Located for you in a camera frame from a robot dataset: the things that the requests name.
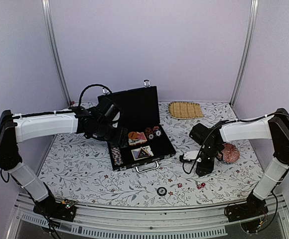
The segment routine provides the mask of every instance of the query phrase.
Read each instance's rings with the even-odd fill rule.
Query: floral tablecloth
[[[157,170],[138,174],[135,169],[113,172],[105,142],[83,135],[59,134],[51,147],[39,178],[58,198],[79,202],[138,207],[170,207],[214,204],[246,198],[263,175],[263,170],[248,140],[233,142],[240,159],[233,164],[216,160],[214,171],[199,177],[182,170],[179,155],[199,149],[189,132],[198,122],[210,127],[220,120],[234,119],[228,103],[200,103],[200,119],[174,119],[168,103],[160,102],[160,122],[176,149],[176,155],[160,161]],[[159,196],[156,189],[165,187]]]

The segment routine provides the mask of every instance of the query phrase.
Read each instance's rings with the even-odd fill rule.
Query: round black object
[[[158,193],[159,196],[165,196],[166,195],[166,188],[160,187],[157,189],[156,192]]]

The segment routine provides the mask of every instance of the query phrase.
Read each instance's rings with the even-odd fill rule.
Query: purple backdrop
[[[88,84],[158,86],[160,100],[230,100],[251,1],[54,0],[51,13],[73,100]],[[86,93],[95,100],[101,90]]]
[[[40,0],[0,1],[0,114],[66,107],[47,38]],[[24,162],[37,170],[49,137],[19,144]],[[6,237],[18,187],[0,178],[0,239]]]

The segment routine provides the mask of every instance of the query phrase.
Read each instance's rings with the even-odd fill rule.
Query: black cable
[[[3,177],[3,170],[1,169],[0,170],[0,177],[2,178],[2,180],[5,182],[5,183],[8,183],[9,182],[9,173],[7,173],[7,179],[5,179]]]
[[[32,114],[26,114],[21,116],[13,116],[13,119],[19,119],[19,118],[26,118],[26,117],[34,117],[34,116],[47,116],[47,115],[61,115],[61,114],[69,114],[74,113],[73,111],[49,111],[49,112],[40,112],[40,113],[32,113]]]
[[[193,170],[193,168],[194,168],[195,163],[196,163],[196,160],[194,160],[194,163],[193,163],[193,165],[192,165],[192,167],[191,167],[191,169],[190,169],[190,172],[187,172],[187,171],[185,171],[185,169],[184,169],[184,164],[185,164],[185,162],[183,162],[183,164],[182,164],[182,169],[183,169],[183,171],[184,171],[186,174],[191,174],[191,173],[192,173],[192,170]]]
[[[81,105],[81,101],[82,101],[82,99],[83,99],[83,96],[84,96],[84,93],[86,92],[86,90],[88,90],[88,89],[91,88],[91,87],[95,87],[95,86],[100,86],[100,87],[102,87],[102,88],[105,88],[107,91],[109,91],[110,94],[112,94],[112,91],[111,91],[107,86],[104,86],[104,85],[102,85],[102,84],[92,84],[92,85],[89,85],[89,86],[87,86],[87,87],[81,92],[80,97],[79,97],[78,106]]]
[[[56,234],[56,236],[58,237],[58,239],[61,239],[61,237],[59,236],[58,232],[55,229],[55,226],[53,225],[53,220],[51,220],[49,217],[47,217],[42,210],[40,209],[40,207],[37,205],[36,201],[33,199],[32,195],[27,191],[27,193],[29,194],[30,199],[33,201],[33,203],[35,204],[35,206],[39,209],[40,213],[42,214],[42,216],[45,218],[45,220],[48,222],[48,227],[49,230],[51,231],[51,236],[54,239],[57,239],[56,237],[54,237],[53,233]]]
[[[276,208],[275,208],[275,212],[274,212],[274,215],[273,215],[272,219],[271,219],[270,222],[266,225],[265,228],[259,229],[258,231],[255,231],[254,233],[248,233],[248,234],[257,234],[257,233],[265,230],[266,228],[268,228],[268,227],[272,224],[272,222],[274,221],[274,218],[276,217],[276,215],[277,215],[277,213],[278,213],[279,201],[278,201],[278,198],[277,198],[277,196],[275,195],[275,193],[274,193],[273,191],[271,191],[271,193],[272,193],[272,195],[275,197],[275,201],[276,201]],[[227,207],[228,207],[229,205],[231,205],[231,204],[234,204],[234,205],[238,206],[239,208],[241,208],[241,209],[244,210],[244,211],[247,211],[247,209],[242,208],[241,206],[239,206],[239,205],[236,204],[236,203],[230,203],[230,204],[227,205]]]
[[[266,219],[267,216],[268,216],[268,215],[264,212],[264,218],[263,218],[263,220],[262,220],[263,223],[264,223],[264,221],[265,221],[265,219]]]
[[[251,122],[255,122],[255,121],[264,119],[264,118],[266,118],[266,117],[273,116],[273,115],[275,115],[275,114],[276,114],[276,113],[270,113],[270,114],[268,114],[267,116],[260,116],[260,117],[255,118],[255,119],[239,119],[239,120],[237,120],[237,122],[251,123]]]

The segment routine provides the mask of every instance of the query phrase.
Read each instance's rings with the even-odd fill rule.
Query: red object
[[[238,159],[240,158],[240,152],[236,148],[236,146],[234,146],[231,143],[224,143],[223,145],[224,145],[224,150],[222,151],[223,161],[227,163],[234,163],[238,161]]]
[[[196,186],[197,189],[202,189],[204,187],[205,187],[205,183],[201,183],[201,184]]]

